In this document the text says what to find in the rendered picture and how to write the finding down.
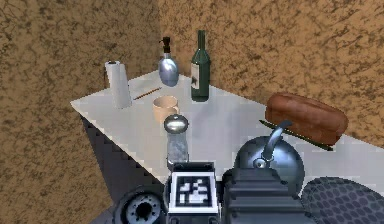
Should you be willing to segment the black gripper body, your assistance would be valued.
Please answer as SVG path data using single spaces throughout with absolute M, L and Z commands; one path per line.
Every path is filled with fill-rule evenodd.
M 113 211 L 113 224 L 165 224 L 162 185 L 139 186 L 126 193 Z

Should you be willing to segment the black mesh robot base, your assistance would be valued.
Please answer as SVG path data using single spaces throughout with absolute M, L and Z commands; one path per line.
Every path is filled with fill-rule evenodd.
M 317 224 L 384 224 L 384 196 L 349 179 L 315 178 L 301 199 Z

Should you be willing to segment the white kitchen counter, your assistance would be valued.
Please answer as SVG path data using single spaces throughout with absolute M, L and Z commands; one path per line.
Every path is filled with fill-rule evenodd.
M 139 186 L 165 186 L 171 175 L 166 159 L 165 120 L 158 123 L 153 114 L 156 98 L 177 98 L 178 114 L 189 123 L 189 161 L 185 163 L 211 163 L 218 185 L 225 173 L 235 168 L 240 148 L 248 140 L 269 136 L 278 125 L 266 120 L 267 103 L 259 104 L 218 88 L 210 89 L 207 101 L 193 101 L 191 80 L 187 77 L 181 77 L 174 87 L 164 86 L 154 72 L 129 83 L 133 98 L 158 87 L 162 89 L 133 100 L 124 109 L 114 106 L 112 93 L 107 89 L 73 102 L 83 118 L 114 209 L 126 193 Z M 333 146 L 314 142 L 288 128 L 282 137 L 303 160 L 305 177 L 297 194 L 301 203 L 303 188 L 319 177 L 349 179 L 384 196 L 384 149 L 348 137 L 346 131 Z

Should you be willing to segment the glass salt shaker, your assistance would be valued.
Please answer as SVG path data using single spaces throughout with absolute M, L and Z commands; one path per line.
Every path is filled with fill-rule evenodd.
M 189 123 L 183 115 L 172 114 L 165 119 L 163 125 L 167 132 L 167 166 L 172 170 L 176 163 L 189 161 L 186 139 Z

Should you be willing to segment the beige cup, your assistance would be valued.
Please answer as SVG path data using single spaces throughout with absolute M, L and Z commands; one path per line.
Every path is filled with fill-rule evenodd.
M 178 100 L 174 96 L 161 96 L 153 101 L 153 114 L 158 123 L 162 123 L 168 116 L 178 113 Z

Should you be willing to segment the white paper towel roll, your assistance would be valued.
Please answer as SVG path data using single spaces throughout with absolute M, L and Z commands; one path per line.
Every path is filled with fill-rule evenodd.
M 132 105 L 129 84 L 125 65 L 119 61 L 108 61 L 105 63 L 113 103 L 117 109 L 124 109 Z

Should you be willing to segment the dark grey kettle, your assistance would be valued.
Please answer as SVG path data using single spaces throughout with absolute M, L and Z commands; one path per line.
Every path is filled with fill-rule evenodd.
M 301 156 L 296 149 L 283 140 L 282 133 L 292 125 L 283 120 L 269 136 L 248 140 L 238 151 L 236 168 L 272 168 L 288 185 L 290 193 L 297 195 L 304 182 L 305 171 Z

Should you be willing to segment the silver soap dispenser bottle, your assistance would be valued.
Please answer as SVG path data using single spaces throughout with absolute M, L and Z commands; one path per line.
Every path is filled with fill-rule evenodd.
M 179 71 L 176 61 L 171 56 L 171 38 L 165 36 L 161 42 L 163 43 L 163 58 L 158 63 L 160 80 L 164 85 L 174 87 L 179 80 Z

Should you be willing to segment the dark green wine bottle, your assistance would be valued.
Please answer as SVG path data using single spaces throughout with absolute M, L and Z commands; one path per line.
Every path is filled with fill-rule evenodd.
M 198 48 L 191 60 L 191 97 L 195 102 L 209 99 L 211 60 L 205 48 L 205 31 L 198 31 Z

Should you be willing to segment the brown bread loaf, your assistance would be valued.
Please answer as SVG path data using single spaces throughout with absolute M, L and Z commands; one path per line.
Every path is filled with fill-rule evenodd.
M 267 101 L 265 118 L 273 124 L 289 120 L 288 129 L 310 140 L 333 146 L 348 127 L 347 116 L 320 101 L 287 92 L 274 93 Z

